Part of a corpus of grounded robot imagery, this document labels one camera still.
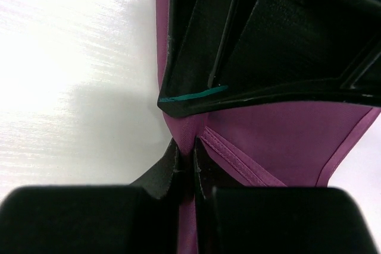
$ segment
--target purple fabric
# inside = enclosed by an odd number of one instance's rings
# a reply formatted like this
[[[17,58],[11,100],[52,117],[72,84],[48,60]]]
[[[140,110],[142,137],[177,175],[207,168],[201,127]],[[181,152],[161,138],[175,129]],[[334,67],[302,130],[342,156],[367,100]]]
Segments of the purple fabric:
[[[157,2],[158,80],[167,61],[168,0]],[[328,102],[287,102],[164,115],[185,158],[200,137],[209,156],[245,186],[327,186],[332,172],[380,110]],[[194,194],[179,211],[177,252],[197,253]]]

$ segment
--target white table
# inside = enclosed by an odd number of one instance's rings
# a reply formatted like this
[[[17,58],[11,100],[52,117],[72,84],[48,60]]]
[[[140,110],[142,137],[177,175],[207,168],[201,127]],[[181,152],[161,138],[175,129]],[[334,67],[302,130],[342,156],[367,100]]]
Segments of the white table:
[[[164,153],[155,0],[0,0],[0,200],[27,184],[126,184]],[[381,244],[381,120],[330,184]]]

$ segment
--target black plastic panel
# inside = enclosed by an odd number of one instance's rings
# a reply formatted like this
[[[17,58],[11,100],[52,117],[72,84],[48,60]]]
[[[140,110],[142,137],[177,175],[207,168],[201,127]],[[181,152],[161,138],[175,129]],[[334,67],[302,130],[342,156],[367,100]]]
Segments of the black plastic panel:
[[[377,83],[366,93],[353,85],[374,70],[367,51],[377,50],[381,40],[380,0],[181,3],[171,1],[176,13],[158,100],[169,115],[279,101],[381,106]],[[188,24],[179,25],[177,15],[189,15],[191,3]]]
[[[184,173],[179,148],[172,139],[163,157],[130,186],[143,187],[156,199],[163,199],[170,192],[180,199]]]
[[[207,253],[377,253],[358,208],[340,190],[215,189],[210,207],[220,248]]]
[[[0,208],[0,253],[174,253],[172,209],[138,187],[21,188]]]
[[[373,90],[381,89],[381,51],[378,57],[375,59],[374,64],[369,68],[366,73],[356,83],[357,88],[361,90]]]

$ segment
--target teal line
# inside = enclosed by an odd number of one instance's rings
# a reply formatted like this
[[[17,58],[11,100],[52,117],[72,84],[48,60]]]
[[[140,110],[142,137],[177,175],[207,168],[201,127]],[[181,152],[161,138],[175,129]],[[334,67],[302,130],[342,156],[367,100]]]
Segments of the teal line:
[[[187,101],[188,99],[203,98],[208,95],[213,95],[217,92],[222,92],[227,88],[227,86],[217,86],[212,89],[205,90],[203,92],[189,93],[187,95],[174,96],[172,98],[161,98],[159,99],[159,102]]]

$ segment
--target magenta fabric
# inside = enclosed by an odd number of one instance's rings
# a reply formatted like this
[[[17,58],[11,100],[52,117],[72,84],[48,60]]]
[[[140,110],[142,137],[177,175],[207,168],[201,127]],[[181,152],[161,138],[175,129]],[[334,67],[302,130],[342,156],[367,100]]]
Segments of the magenta fabric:
[[[157,3],[158,81],[167,62],[168,1]],[[327,186],[380,109],[330,102],[250,106],[165,121],[186,159],[196,137],[244,186]],[[197,253],[194,194],[179,210],[177,252]]]

